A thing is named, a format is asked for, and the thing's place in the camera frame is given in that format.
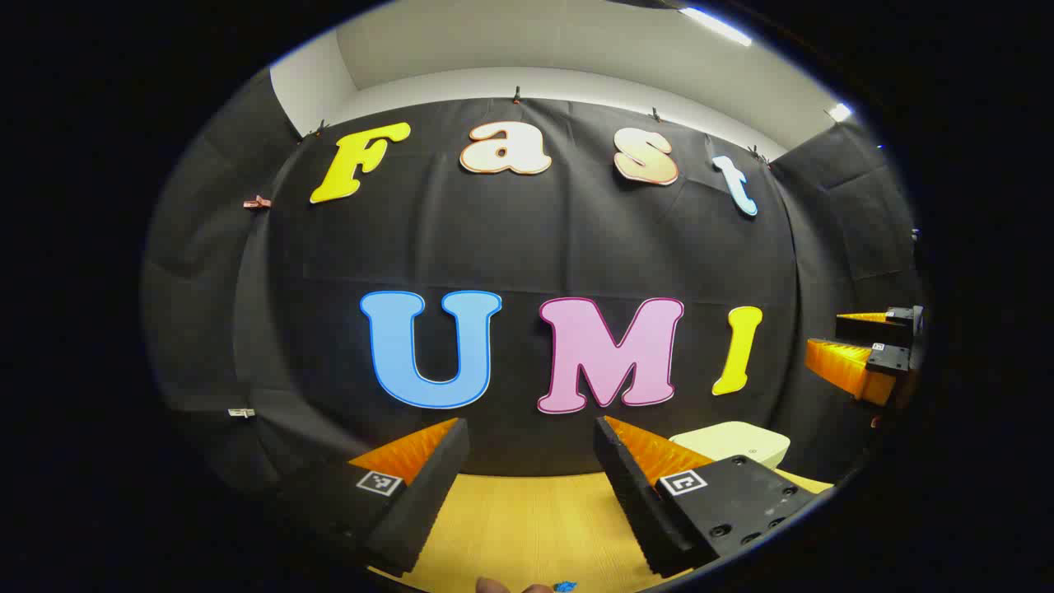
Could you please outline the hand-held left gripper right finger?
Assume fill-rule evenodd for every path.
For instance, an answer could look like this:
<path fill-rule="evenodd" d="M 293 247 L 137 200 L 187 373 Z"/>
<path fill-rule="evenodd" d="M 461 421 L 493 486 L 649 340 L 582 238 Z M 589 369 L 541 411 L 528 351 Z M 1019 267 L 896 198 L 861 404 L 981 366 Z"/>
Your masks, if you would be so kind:
<path fill-rule="evenodd" d="M 747 455 L 713 460 L 610 416 L 596 419 L 592 447 L 660 577 L 739 554 L 818 496 Z"/>

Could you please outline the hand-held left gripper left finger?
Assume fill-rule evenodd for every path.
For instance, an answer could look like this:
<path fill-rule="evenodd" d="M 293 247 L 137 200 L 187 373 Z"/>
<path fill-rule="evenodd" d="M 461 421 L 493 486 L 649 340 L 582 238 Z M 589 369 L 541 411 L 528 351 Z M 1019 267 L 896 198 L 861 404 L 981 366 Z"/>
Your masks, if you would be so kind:
<path fill-rule="evenodd" d="M 278 505 L 333 554 L 402 577 L 417 566 L 469 446 L 467 420 L 445 420 L 297 470 L 279 482 Z"/>

